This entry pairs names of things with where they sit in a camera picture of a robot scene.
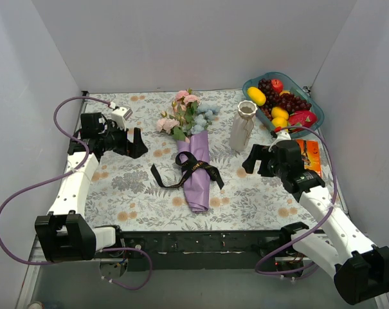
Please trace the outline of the white ribbed ceramic vase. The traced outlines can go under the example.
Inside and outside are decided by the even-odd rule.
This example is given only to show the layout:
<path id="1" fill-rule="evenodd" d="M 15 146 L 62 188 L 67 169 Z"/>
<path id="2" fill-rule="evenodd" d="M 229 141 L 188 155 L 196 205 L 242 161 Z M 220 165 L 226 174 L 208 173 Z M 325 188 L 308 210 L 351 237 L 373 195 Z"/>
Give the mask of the white ribbed ceramic vase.
<path id="1" fill-rule="evenodd" d="M 255 127 L 257 105 L 249 100 L 243 100 L 237 106 L 233 117 L 229 146 L 236 152 L 243 152 Z"/>

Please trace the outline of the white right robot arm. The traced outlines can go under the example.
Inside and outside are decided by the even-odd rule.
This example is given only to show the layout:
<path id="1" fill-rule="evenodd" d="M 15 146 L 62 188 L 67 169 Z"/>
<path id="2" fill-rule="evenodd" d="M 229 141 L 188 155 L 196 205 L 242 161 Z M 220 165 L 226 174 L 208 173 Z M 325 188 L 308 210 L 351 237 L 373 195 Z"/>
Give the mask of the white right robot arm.
<path id="1" fill-rule="evenodd" d="M 389 292 L 389 248 L 378 247 L 337 207 L 320 176 L 304 167 L 300 146 L 294 140 L 282 140 L 272 146 L 253 145 L 242 166 L 252 173 L 260 161 L 258 174 L 277 176 L 284 189 L 316 220 L 329 238 L 325 241 L 299 222 L 282 228 L 279 248 L 260 262 L 283 252 L 287 256 L 302 253 L 333 279 L 336 290 L 348 304 L 358 304 Z"/>

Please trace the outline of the yellow mango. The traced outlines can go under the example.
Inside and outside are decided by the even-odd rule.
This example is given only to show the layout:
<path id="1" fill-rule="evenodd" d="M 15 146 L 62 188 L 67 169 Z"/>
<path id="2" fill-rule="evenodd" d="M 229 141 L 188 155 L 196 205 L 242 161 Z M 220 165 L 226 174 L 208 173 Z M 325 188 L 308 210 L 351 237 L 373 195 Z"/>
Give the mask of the yellow mango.
<path id="1" fill-rule="evenodd" d="M 265 94 L 256 87 L 249 87 L 247 94 L 257 106 L 263 106 L 266 103 Z"/>

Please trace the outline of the black gold-lettered ribbon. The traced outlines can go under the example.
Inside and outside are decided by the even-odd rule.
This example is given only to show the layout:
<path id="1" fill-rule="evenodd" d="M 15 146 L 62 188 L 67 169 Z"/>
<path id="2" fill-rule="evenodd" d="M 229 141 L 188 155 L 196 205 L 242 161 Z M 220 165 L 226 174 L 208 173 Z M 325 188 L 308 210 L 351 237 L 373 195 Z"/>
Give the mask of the black gold-lettered ribbon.
<path id="1" fill-rule="evenodd" d="M 217 182 L 220 189 L 224 187 L 224 182 L 221 178 L 218 168 L 210 165 L 209 163 L 198 160 L 191 152 L 182 151 L 177 154 L 175 163 L 180 166 L 181 172 L 183 173 L 182 178 L 177 184 L 165 185 L 161 179 L 161 176 L 153 164 L 150 171 L 156 181 L 156 183 L 165 189 L 178 189 L 184 185 L 184 183 L 196 172 L 196 170 L 203 169 L 206 171 L 211 181 Z"/>

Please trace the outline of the floral tablecloth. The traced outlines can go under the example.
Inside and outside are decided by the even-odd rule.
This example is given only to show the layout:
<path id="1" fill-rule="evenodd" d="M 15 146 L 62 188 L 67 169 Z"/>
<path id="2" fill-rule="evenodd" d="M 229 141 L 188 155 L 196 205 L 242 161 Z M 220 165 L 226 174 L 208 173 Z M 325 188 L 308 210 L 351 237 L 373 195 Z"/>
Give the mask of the floral tablecloth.
<path id="1" fill-rule="evenodd" d="M 92 227 L 116 224 L 125 231 L 169 230 L 277 230 L 294 222 L 315 225 L 315 219 L 288 194 L 278 178 L 248 174 L 242 168 L 248 152 L 237 153 L 229 145 L 233 116 L 244 98 L 239 89 L 200 91 L 202 104 L 220 111 L 208 130 L 210 162 L 224 187 L 210 185 L 210 208 L 190 210 L 182 189 L 173 189 L 181 171 L 175 163 L 176 141 L 156 130 L 162 111 L 167 111 L 173 92 L 93 93 L 85 111 L 109 113 L 105 101 L 129 106 L 128 128 L 140 128 L 148 152 L 133 160 L 107 152 L 89 187 L 84 217 Z"/>

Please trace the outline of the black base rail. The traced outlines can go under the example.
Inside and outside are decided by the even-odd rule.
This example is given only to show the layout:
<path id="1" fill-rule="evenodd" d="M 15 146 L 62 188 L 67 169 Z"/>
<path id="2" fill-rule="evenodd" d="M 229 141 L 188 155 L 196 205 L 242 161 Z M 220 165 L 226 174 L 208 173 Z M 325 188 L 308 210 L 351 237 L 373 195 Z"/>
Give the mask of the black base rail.
<path id="1" fill-rule="evenodd" d="M 140 248 L 152 260 L 154 270 L 254 269 L 257 262 L 290 240 L 282 230 L 122 232 L 128 248 L 98 252 L 102 260 L 127 259 L 131 272 L 149 268 L 147 259 L 130 248 Z"/>

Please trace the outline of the yellow lemon upper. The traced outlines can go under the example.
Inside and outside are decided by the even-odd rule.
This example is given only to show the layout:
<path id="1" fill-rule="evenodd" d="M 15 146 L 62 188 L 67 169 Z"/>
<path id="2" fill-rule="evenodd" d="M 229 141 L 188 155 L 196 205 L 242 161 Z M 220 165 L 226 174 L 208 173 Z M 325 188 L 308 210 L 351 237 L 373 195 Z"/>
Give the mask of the yellow lemon upper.
<path id="1" fill-rule="evenodd" d="M 271 116 L 273 118 L 280 117 L 280 118 L 284 118 L 286 120 L 289 119 L 289 113 L 286 110 L 284 110 L 284 109 L 282 109 L 281 107 L 278 107 L 278 106 L 272 108 Z"/>

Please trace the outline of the yellow lemon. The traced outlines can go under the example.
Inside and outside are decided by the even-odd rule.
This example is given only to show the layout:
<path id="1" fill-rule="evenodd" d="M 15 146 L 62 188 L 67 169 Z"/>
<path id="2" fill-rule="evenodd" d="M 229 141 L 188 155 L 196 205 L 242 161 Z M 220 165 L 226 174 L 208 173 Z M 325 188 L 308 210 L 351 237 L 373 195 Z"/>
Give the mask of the yellow lemon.
<path id="1" fill-rule="evenodd" d="M 278 107 L 278 106 L 272 108 L 271 116 L 273 118 L 280 117 L 280 118 L 284 118 L 286 120 L 289 119 L 289 113 L 286 110 L 284 110 L 284 109 L 282 109 L 281 107 Z"/>
<path id="2" fill-rule="evenodd" d="M 287 119 L 283 117 L 275 117 L 272 119 L 271 123 L 273 124 L 274 128 L 283 128 L 288 126 Z"/>

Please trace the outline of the teal plastic fruit basket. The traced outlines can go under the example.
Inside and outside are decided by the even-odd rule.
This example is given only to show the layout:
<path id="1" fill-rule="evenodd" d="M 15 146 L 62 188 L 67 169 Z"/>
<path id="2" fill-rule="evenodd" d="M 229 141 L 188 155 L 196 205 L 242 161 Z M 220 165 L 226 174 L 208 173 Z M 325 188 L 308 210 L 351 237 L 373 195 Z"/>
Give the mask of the teal plastic fruit basket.
<path id="1" fill-rule="evenodd" d="M 242 87 L 242 92 L 247 100 L 251 100 L 250 97 L 247 94 L 247 90 L 249 87 L 258 87 L 258 82 L 261 79 L 279 79 L 284 84 L 284 89 L 286 91 L 290 91 L 291 93 L 295 95 L 299 95 L 302 98 L 309 101 L 309 103 L 312 104 L 312 108 L 310 109 L 311 112 L 313 112 L 317 116 L 317 122 L 310 127 L 312 130 L 317 130 L 324 121 L 324 114 L 322 109 L 313 101 L 313 99 L 301 88 L 297 83 L 295 83 L 291 78 L 289 78 L 287 75 L 280 73 L 280 72 L 268 72 L 265 73 L 262 76 L 256 77 L 254 79 L 250 79 L 247 82 L 244 83 Z M 271 123 L 272 116 L 266 116 L 265 113 L 258 107 L 258 111 L 256 112 L 256 118 L 261 121 L 261 123 L 269 130 L 273 131 L 275 128 L 273 124 Z"/>

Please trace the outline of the dark red grape bunch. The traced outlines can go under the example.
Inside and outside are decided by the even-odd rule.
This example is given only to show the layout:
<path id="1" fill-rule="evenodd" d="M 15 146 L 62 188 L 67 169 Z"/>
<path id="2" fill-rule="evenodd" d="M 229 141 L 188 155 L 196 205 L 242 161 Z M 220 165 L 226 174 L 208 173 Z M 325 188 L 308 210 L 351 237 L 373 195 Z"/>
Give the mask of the dark red grape bunch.
<path id="1" fill-rule="evenodd" d="M 309 111 L 312 108 L 312 104 L 299 95 L 295 95 L 290 92 L 289 95 L 280 96 L 273 90 L 271 79 L 259 80 L 258 89 L 266 96 L 266 103 L 260 107 L 266 116 L 269 116 L 272 108 L 276 106 L 286 110 L 289 114 L 293 114 L 294 112 L 301 110 Z"/>

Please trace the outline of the red dragon fruit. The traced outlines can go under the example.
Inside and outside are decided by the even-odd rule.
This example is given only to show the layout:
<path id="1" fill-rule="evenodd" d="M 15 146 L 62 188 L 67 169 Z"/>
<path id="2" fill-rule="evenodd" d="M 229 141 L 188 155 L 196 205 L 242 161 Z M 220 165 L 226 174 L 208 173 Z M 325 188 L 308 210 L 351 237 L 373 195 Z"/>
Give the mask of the red dragon fruit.
<path id="1" fill-rule="evenodd" d="M 317 116 L 308 110 L 296 111 L 289 116 L 288 124 L 290 126 L 312 127 L 317 122 Z"/>

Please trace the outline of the pink rose stem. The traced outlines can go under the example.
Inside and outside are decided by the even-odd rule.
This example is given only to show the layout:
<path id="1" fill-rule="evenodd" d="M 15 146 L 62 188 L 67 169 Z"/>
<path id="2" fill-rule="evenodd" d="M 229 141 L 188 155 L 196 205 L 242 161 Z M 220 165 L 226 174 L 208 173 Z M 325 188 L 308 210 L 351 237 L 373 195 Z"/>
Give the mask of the pink rose stem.
<path id="1" fill-rule="evenodd" d="M 182 129 L 187 127 L 190 129 L 193 126 L 199 105 L 199 97 L 194 94 L 191 88 L 177 92 L 172 103 L 172 116 L 179 122 Z"/>
<path id="2" fill-rule="evenodd" d="M 156 122 L 156 131 L 165 132 L 176 141 L 189 143 L 189 123 L 184 115 L 177 113 L 169 114 L 166 111 L 160 113 L 160 119 Z"/>

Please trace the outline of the orange razor package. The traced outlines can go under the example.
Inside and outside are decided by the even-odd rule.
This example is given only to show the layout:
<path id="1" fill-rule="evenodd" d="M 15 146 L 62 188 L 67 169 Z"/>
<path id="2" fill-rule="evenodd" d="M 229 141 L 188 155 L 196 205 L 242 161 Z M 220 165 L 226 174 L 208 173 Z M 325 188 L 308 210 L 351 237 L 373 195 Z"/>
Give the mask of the orange razor package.
<path id="1" fill-rule="evenodd" d="M 300 146 L 304 167 L 311 171 L 315 171 L 320 177 L 322 177 L 320 148 L 317 141 L 302 139 L 297 139 L 296 141 Z"/>

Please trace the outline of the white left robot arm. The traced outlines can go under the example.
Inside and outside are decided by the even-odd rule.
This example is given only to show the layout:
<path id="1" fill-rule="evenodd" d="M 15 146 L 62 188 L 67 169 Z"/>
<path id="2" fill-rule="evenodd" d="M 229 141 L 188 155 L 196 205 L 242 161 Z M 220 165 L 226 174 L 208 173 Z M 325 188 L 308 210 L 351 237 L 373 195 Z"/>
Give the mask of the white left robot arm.
<path id="1" fill-rule="evenodd" d="M 137 159 L 148 151 L 140 129 L 134 129 L 132 140 L 128 139 L 126 122 L 131 115 L 131 109 L 125 107 L 116 108 L 109 118 L 101 112 L 81 114 L 80 128 L 68 148 L 66 167 L 70 175 L 62 180 L 47 215 L 35 220 L 35 231 L 47 261 L 91 260 L 102 249 L 113 258 L 124 253 L 119 226 L 92 228 L 84 213 L 89 186 L 106 152 Z"/>

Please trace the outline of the blue hydrangea stem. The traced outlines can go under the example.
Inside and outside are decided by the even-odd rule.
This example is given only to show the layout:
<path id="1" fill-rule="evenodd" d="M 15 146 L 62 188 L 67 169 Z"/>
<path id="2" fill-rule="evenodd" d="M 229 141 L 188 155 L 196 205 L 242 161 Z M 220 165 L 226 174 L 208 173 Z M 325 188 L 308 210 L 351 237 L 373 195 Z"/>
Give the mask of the blue hydrangea stem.
<path id="1" fill-rule="evenodd" d="M 221 107 L 216 104 L 201 104 L 197 107 L 189 130 L 191 135 L 196 135 L 208 129 L 208 126 L 217 118 Z"/>

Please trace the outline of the purple pink wrapping paper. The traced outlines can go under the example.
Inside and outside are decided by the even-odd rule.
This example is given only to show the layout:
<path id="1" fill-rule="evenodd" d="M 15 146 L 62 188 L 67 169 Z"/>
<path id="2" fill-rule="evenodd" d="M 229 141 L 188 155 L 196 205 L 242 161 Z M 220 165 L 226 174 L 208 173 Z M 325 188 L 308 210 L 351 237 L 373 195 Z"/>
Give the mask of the purple pink wrapping paper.
<path id="1" fill-rule="evenodd" d="M 197 160 L 210 162 L 208 132 L 202 131 L 190 137 L 190 142 L 177 141 L 178 153 L 188 151 Z M 209 209 L 210 176 L 198 168 L 183 185 L 185 199 L 193 213 L 206 212 Z"/>

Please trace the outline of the yellow lemon lower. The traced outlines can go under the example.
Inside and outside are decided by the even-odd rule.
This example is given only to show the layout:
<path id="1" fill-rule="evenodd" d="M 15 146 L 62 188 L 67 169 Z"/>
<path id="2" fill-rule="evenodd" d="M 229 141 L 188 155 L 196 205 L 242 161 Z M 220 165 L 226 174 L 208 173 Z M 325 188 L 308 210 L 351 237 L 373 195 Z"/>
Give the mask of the yellow lemon lower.
<path id="1" fill-rule="evenodd" d="M 287 119 L 283 117 L 275 117 L 272 119 L 271 123 L 273 124 L 274 128 L 283 128 L 288 126 Z"/>

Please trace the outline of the red apple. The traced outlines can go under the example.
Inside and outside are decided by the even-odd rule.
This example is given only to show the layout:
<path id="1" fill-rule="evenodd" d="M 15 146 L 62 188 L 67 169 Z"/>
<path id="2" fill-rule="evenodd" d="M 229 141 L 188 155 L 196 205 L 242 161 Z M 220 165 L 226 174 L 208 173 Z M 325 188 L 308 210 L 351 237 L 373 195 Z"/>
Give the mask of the red apple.
<path id="1" fill-rule="evenodd" d="M 280 94 L 284 90 L 284 85 L 279 79 L 271 79 L 271 85 L 273 90 L 278 94 Z"/>

